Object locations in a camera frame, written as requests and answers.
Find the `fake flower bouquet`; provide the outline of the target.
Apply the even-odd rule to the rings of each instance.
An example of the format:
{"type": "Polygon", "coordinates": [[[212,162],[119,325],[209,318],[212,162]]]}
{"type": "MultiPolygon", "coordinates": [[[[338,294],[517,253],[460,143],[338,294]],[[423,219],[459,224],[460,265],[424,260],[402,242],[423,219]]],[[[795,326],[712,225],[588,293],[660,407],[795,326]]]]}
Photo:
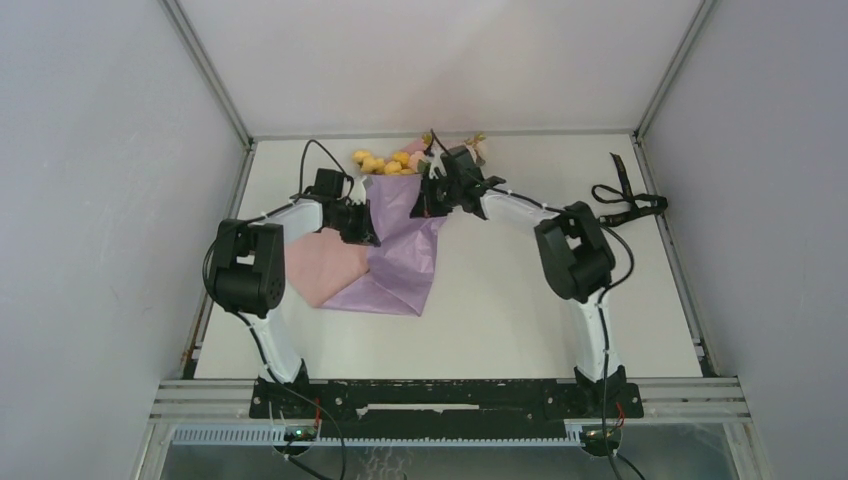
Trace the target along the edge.
{"type": "MultiPolygon", "coordinates": [[[[453,157],[468,153],[471,156],[472,165],[480,167],[486,163],[486,140],[487,135],[478,132],[458,143],[449,144],[449,147],[459,148],[459,152],[454,153],[453,157]]],[[[442,158],[446,151],[447,148],[441,146],[436,140],[436,134],[430,131],[423,133],[419,140],[390,153],[387,157],[375,155],[370,150],[357,150],[351,155],[351,159],[359,171],[365,175],[420,174],[425,178],[437,179],[449,175],[448,160],[442,158]]]]}

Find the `purple pink wrapping paper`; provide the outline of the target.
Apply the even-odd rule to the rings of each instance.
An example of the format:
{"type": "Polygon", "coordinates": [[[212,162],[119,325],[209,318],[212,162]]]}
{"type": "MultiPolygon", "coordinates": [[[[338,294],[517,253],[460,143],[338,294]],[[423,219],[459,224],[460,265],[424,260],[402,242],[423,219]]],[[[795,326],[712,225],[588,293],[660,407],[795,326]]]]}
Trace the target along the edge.
{"type": "Polygon", "coordinates": [[[419,174],[372,175],[366,188],[381,244],[346,244],[329,228],[285,247],[285,276],[320,309],[419,316],[434,283],[443,217],[412,218],[419,174]]]}

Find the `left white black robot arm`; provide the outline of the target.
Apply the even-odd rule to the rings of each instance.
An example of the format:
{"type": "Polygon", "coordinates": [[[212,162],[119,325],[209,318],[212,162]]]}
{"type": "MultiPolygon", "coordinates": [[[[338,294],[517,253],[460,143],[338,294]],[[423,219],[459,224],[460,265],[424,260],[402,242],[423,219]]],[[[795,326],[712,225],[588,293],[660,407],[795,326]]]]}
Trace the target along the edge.
{"type": "Polygon", "coordinates": [[[285,246],[331,229],[347,244],[379,246],[367,189],[368,176],[353,178],[320,168],[312,186],[284,205],[250,219],[222,220],[202,267],[202,281],[211,300],[247,327],[262,368],[280,383],[274,404],[290,417],[311,407],[311,388],[296,380],[305,369],[275,313],[284,297],[285,246]]]}

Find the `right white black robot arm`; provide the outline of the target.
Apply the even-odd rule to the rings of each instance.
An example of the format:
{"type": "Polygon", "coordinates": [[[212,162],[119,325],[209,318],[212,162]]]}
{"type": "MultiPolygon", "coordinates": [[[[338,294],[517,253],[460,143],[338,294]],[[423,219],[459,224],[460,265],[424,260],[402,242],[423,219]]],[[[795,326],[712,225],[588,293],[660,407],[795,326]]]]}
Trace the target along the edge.
{"type": "Polygon", "coordinates": [[[579,406],[605,415],[627,379],[608,321],[616,258],[591,207],[582,201],[549,206],[515,193],[503,178],[484,176],[467,146],[427,147],[417,156],[421,184],[411,217],[446,217],[461,208],[532,233],[547,285],[575,311],[579,406]]]}

